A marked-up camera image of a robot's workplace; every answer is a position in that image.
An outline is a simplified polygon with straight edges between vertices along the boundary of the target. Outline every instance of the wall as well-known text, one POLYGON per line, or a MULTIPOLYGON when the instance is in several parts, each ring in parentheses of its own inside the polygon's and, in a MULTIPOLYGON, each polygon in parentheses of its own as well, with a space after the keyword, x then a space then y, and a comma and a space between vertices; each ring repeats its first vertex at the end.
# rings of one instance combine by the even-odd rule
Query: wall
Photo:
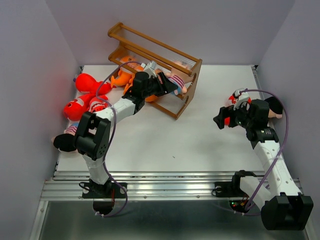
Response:
POLYGON ((44 0, 3 0, 0 8, 0 239, 28 239, 43 182, 66 126, 75 60, 44 0))
MULTIPOLYGON (((312 196, 313 223, 320 236, 319 66, 320 2, 297 0, 260 66, 261 87, 277 94, 289 114, 289 134, 284 149, 292 175, 299 177, 306 195, 312 196)), ((276 125, 283 138, 285 121, 276 125)))
POLYGON ((46 0, 80 64, 109 64, 117 22, 205 64, 258 64, 294 0, 46 0))

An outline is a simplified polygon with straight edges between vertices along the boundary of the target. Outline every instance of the rack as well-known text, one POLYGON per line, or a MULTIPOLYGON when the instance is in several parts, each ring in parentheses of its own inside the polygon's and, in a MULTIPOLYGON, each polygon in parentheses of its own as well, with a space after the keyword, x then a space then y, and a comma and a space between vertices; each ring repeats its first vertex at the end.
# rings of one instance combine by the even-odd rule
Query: rack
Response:
MULTIPOLYGON (((140 62, 155 61, 157 63, 156 68, 162 72, 170 72, 172 68, 174 68, 188 75, 189 77, 193 77, 189 83, 189 86, 187 87, 187 92, 177 95, 179 99, 185 101, 177 113, 171 112, 155 101, 150 102, 150 104, 156 109, 175 119, 178 119, 183 111, 187 108, 191 100, 194 98, 202 60, 171 47, 161 41, 158 41, 148 35, 145 35, 135 29, 132 29, 124 25, 122 22, 119 22, 113 26, 108 31, 108 36, 119 41, 118 47, 109 55, 108 58, 111 62, 114 62, 117 65, 123 63, 123 57, 134 56, 140 62), (188 68, 176 64, 176 61, 185 63, 188 68)), ((123 68, 132 73, 137 72, 137 70, 129 65, 124 65, 123 68)))

